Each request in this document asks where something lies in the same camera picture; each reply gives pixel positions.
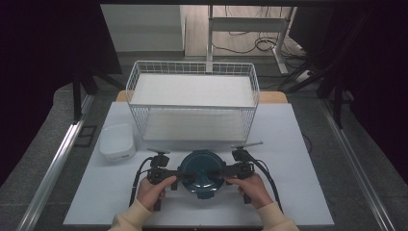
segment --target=black curtain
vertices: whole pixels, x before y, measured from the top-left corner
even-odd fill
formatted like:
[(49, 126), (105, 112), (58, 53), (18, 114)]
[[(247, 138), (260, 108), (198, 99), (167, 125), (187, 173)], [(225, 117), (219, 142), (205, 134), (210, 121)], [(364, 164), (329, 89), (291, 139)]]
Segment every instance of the black curtain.
[(1, 184), (46, 119), (55, 90), (88, 67), (121, 73), (99, 4), (0, 3)]
[(348, 54), (351, 110), (408, 182), (408, 9), (376, 8)]

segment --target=wire basket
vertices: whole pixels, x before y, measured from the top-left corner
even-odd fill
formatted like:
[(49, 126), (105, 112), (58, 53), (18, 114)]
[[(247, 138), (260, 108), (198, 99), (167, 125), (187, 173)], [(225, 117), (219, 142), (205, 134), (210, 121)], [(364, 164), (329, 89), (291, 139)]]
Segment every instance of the wire basket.
[(259, 86), (253, 64), (138, 61), (126, 98), (144, 141), (245, 142)]

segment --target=person's left hand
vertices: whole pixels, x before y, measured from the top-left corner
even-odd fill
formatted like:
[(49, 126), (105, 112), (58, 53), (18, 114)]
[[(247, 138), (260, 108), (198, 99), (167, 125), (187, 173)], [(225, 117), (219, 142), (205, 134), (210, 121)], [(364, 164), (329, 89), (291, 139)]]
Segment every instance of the person's left hand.
[(152, 185), (146, 177), (139, 184), (138, 195), (136, 199), (150, 212), (153, 212), (153, 206), (158, 199), (166, 197), (165, 187), (171, 185), (177, 180), (176, 176), (167, 177), (164, 181), (157, 185)]

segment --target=person's right hand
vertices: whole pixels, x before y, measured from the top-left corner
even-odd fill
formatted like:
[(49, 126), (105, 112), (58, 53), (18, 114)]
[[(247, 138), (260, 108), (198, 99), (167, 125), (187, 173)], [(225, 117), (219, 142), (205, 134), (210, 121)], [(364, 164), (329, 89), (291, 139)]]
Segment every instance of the person's right hand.
[(153, 212), (154, 204), (158, 199), (166, 198), (165, 187), (170, 186), (177, 180), (176, 176), (167, 177), (157, 185), (152, 185), (146, 177), (140, 181), (136, 199), (150, 212)]
[(224, 179), (228, 183), (238, 185), (240, 195), (243, 196), (244, 194), (247, 194), (251, 198), (251, 204), (255, 209), (260, 209), (273, 202), (265, 188), (261, 176), (256, 172), (253, 173), (252, 176), (243, 180), (227, 176), (225, 176)]

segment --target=white tabletop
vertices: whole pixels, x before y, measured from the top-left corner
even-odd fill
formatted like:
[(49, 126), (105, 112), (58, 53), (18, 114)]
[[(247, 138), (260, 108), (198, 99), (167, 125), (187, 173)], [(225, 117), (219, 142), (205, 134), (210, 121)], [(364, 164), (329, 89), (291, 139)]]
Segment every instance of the white tabletop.
[[(113, 103), (105, 125), (134, 123), (126, 103)], [(264, 161), (276, 183), (284, 213), (301, 226), (333, 225), (324, 195), (306, 150), (291, 104), (261, 104), (258, 106), (247, 142), (264, 144), (248, 147), (256, 159)], [(170, 149), (168, 169), (176, 169), (194, 149), (207, 148), (226, 162), (234, 164), (230, 144), (205, 146), (181, 143), (145, 143), (137, 134), (137, 153), (125, 161), (108, 162), (99, 153), (99, 141), (64, 224), (110, 225), (116, 213), (128, 208), (131, 188), (141, 161), (155, 153), (147, 147)], [(273, 195), (266, 177), (267, 189)], [(236, 186), (223, 185), (211, 199), (197, 199), (182, 184), (177, 191), (166, 190), (162, 211), (145, 224), (149, 227), (254, 227), (261, 221), (251, 205), (243, 204)]]

